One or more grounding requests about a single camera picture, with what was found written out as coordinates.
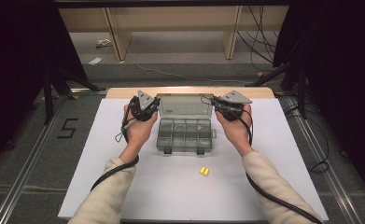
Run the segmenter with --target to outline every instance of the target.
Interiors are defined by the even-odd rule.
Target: beige sleeve
[[[310,204],[305,202],[301,195],[277,172],[267,157],[257,151],[252,151],[244,155],[243,165],[251,179],[264,191],[300,207],[318,220],[322,220]],[[257,196],[270,223],[312,223],[307,218],[264,198],[258,193]]]
[[[119,158],[106,163],[104,173],[122,165]],[[93,189],[68,223],[119,223],[121,207],[133,182],[135,167],[116,172]]]

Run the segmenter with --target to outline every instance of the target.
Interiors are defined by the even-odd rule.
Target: white paper
[[[117,143],[123,106],[129,100],[104,99],[91,127],[86,146],[66,193],[59,217],[70,218],[89,193],[111,157],[125,148]],[[255,99],[253,148],[266,155],[290,185],[328,220],[307,172],[281,106],[276,99]],[[156,149],[159,121],[141,149],[133,184],[123,205],[122,217],[143,220],[256,221],[265,220],[255,190],[246,179],[241,157],[218,123],[211,153],[164,155]],[[201,167],[210,169],[200,175]]]

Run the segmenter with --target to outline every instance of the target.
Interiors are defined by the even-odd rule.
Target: small yellow block
[[[202,167],[202,169],[200,169],[200,174],[202,175],[205,171],[205,167]]]
[[[208,176],[208,174],[209,174],[209,169],[205,168],[203,175]]]

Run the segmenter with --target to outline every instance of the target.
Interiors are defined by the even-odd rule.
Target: plastic storage box
[[[164,154],[195,152],[203,155],[212,148],[211,114],[208,99],[213,94],[158,94],[160,126],[157,148]]]

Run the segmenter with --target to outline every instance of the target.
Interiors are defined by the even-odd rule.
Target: metal rail
[[[288,98],[290,105],[296,105],[296,99]],[[295,115],[299,115],[298,111],[293,112]],[[322,161],[325,158],[326,154],[322,149],[321,145],[318,143],[316,136],[313,133],[313,130],[310,127],[310,124],[307,120],[297,117],[298,124],[301,128],[302,133],[304,134],[305,139],[307,140],[311,150],[313,151],[314,156],[317,161]],[[330,190],[333,193],[333,196],[336,199],[336,202],[339,204],[344,217],[348,223],[363,223],[362,219],[359,216],[357,208],[354,206],[351,198],[349,197],[347,191],[344,189],[344,186],[340,179],[337,177],[334,169],[332,168],[331,162],[327,161],[329,165],[329,170],[324,173],[325,179],[328,182]]]
[[[25,184],[27,183],[31,172],[34,170],[36,162],[44,148],[44,145],[48,141],[49,133],[52,130],[53,124],[60,113],[60,110],[63,108],[65,102],[67,100],[67,96],[61,96],[59,98],[59,103],[55,107],[55,113],[52,119],[49,121],[45,127],[43,127],[39,137],[37,138],[33,149],[31,150],[30,155],[28,156],[25,164],[22,166],[21,171],[12,185],[9,193],[6,198],[2,202],[0,206],[0,223],[7,223],[10,215],[16,206],[18,199],[24,189]]]

